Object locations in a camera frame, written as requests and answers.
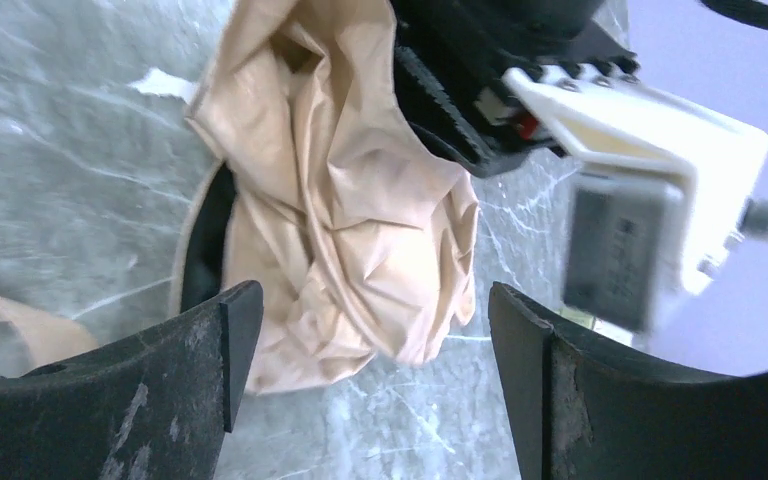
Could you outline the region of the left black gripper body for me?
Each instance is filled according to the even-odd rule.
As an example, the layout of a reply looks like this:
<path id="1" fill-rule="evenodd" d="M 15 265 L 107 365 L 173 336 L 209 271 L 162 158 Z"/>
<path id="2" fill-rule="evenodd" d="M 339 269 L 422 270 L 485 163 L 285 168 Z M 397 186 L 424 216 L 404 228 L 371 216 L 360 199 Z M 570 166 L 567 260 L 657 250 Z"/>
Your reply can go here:
<path id="1" fill-rule="evenodd" d="M 566 151 L 504 85 L 635 74 L 634 53 L 594 20 L 599 1 L 394 1 L 398 105 L 434 155 L 478 178 L 522 166 L 546 148 Z"/>

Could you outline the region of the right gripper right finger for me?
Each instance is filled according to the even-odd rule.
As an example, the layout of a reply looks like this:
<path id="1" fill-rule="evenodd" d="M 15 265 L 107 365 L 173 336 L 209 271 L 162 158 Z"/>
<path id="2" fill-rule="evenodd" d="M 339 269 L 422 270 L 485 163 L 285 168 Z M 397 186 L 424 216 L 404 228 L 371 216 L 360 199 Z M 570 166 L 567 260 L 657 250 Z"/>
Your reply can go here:
<path id="1" fill-rule="evenodd" d="M 716 374 L 494 283 L 491 339 L 525 479 L 768 479 L 768 372 Z"/>

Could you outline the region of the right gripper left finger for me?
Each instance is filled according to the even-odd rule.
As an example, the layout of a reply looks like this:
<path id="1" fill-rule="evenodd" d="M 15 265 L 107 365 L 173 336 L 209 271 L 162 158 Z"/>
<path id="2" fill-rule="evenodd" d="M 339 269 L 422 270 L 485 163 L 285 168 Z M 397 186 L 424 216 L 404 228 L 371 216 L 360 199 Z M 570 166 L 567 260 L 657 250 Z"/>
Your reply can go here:
<path id="1" fill-rule="evenodd" d="M 0 479 L 209 479 L 261 329 L 243 282 L 90 352 L 0 377 Z"/>

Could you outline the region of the beige folding umbrella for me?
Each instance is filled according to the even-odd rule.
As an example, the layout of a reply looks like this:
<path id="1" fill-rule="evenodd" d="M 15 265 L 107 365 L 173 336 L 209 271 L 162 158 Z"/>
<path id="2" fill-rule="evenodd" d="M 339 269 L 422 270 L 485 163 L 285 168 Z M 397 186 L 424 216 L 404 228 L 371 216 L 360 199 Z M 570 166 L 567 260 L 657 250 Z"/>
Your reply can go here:
<path id="1" fill-rule="evenodd" d="M 386 1 L 0 1 L 0 295 L 101 342 L 162 320 L 226 163 L 220 281 L 265 292 L 249 392 L 435 358 L 479 203 L 403 117 L 394 29 Z"/>

